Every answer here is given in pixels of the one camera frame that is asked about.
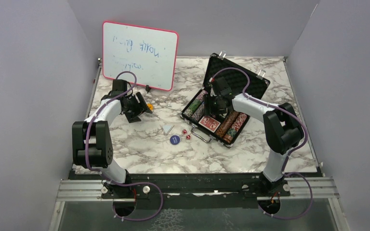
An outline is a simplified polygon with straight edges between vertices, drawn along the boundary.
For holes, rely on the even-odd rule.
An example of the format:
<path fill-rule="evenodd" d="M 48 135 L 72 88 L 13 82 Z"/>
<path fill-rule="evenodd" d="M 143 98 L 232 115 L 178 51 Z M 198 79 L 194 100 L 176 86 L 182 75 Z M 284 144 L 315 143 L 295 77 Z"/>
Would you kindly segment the red playing card deck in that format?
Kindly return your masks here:
<path fill-rule="evenodd" d="M 207 115 L 204 115 L 198 122 L 202 127 L 206 128 L 209 132 L 215 133 L 221 123 Z"/>

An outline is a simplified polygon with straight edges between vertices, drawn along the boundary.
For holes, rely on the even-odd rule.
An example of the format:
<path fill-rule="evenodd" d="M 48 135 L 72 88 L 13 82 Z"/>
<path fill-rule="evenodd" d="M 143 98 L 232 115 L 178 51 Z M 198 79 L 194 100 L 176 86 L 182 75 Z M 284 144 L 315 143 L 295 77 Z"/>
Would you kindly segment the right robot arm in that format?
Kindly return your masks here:
<path fill-rule="evenodd" d="M 261 173 L 259 191 L 266 196 L 278 189 L 278 182 L 285 177 L 285 167 L 292 152 L 308 140 L 308 131 L 289 103 L 274 104 L 257 99 L 246 92 L 237 94 L 224 77 L 211 79 L 212 93 L 205 102 L 213 111 L 233 109 L 253 117 L 264 125 L 266 142 L 270 148 L 267 164 Z"/>

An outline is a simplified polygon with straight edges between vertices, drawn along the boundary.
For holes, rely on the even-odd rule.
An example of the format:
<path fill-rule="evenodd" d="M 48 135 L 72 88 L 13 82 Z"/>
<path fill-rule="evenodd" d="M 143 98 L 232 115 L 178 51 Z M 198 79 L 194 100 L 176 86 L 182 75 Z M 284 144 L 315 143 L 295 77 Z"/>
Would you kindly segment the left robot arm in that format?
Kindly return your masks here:
<path fill-rule="evenodd" d="M 110 125 L 119 116 L 129 123 L 140 122 L 140 115 L 152 113 L 140 92 L 133 94 L 126 80 L 113 80 L 111 91 L 101 98 L 99 108 L 83 121 L 72 125 L 73 163 L 104 177 L 114 184 L 119 197 L 132 193 L 132 180 L 126 169 L 113 159 Z"/>

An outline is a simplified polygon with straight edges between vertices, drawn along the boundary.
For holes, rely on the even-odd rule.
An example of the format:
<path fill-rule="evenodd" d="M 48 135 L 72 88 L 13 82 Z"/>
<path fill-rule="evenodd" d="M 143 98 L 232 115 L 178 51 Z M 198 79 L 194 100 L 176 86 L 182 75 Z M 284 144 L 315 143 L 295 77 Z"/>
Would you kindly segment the black poker case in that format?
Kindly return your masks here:
<path fill-rule="evenodd" d="M 198 122 L 194 122 L 191 120 L 191 117 L 187 117 L 183 114 L 186 108 L 194 101 L 197 95 L 202 91 L 205 90 L 207 94 L 211 94 L 213 91 L 211 89 L 211 79 L 215 77 L 224 77 L 230 87 L 237 93 L 241 93 L 244 87 L 246 87 L 246 92 L 257 98 L 261 99 L 266 92 L 267 88 L 270 85 L 270 81 L 263 76 L 259 76 L 256 73 L 216 54 L 213 53 L 208 62 L 207 70 L 205 73 L 205 77 L 202 83 L 202 89 L 200 89 L 197 94 L 192 98 L 192 100 L 186 105 L 186 107 L 182 110 L 180 117 L 187 123 L 189 123 L 193 129 L 199 129 L 201 132 L 209 136 L 208 140 L 205 142 L 210 142 L 211 140 L 217 140 L 220 144 L 230 148 L 233 146 L 234 142 L 246 126 L 247 122 L 250 119 L 250 116 L 247 116 L 244 124 L 241 126 L 240 130 L 234 137 L 234 139 L 227 143 L 224 140 L 224 137 L 220 138 L 215 133 L 209 132 L 206 128 L 202 127 Z M 210 116 L 220 123 L 223 123 L 225 118 L 232 112 L 235 111 L 233 109 L 229 110 L 226 115 L 213 115 Z"/>

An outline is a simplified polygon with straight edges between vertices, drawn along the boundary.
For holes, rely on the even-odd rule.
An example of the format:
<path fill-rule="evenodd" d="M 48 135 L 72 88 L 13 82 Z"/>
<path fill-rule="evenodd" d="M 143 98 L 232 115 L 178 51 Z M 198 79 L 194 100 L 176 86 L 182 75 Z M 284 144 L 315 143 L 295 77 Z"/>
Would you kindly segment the orange dealer button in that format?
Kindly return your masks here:
<path fill-rule="evenodd" d="M 147 106 L 148 106 L 149 110 L 150 110 L 151 112 L 153 112 L 153 110 L 154 110 L 153 105 L 152 105 L 152 104 L 150 104 L 150 103 L 148 103 L 148 104 L 147 104 Z"/>

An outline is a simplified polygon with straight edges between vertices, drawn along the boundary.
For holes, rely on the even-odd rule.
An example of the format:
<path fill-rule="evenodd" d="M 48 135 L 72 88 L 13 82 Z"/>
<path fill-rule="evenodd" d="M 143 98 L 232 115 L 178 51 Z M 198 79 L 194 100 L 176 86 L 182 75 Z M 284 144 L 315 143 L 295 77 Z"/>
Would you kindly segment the brown chip stack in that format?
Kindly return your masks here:
<path fill-rule="evenodd" d="M 196 109 L 196 111 L 192 114 L 191 120 L 194 121 L 194 122 L 198 122 L 200 120 L 200 118 L 204 115 L 204 113 L 205 113 L 205 105 L 204 105 L 204 103 L 202 103 Z"/>

